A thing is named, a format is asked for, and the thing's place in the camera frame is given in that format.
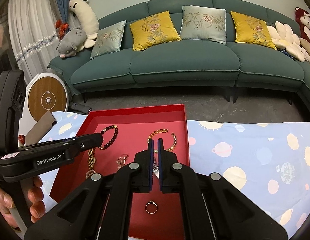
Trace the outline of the person's left hand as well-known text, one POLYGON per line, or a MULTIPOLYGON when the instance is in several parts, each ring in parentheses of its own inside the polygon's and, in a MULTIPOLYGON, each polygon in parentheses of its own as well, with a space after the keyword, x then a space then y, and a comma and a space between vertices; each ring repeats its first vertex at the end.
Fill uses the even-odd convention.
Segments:
MULTIPOLYGON (((43 182, 39 176, 33 178, 33 187, 29 189, 27 197, 32 203, 30 206, 31 221, 35 223, 45 214, 44 194, 41 190, 43 182)), ((10 209, 14 208, 12 197, 0 187, 0 212, 10 227, 17 228, 18 225, 13 218, 10 209)))

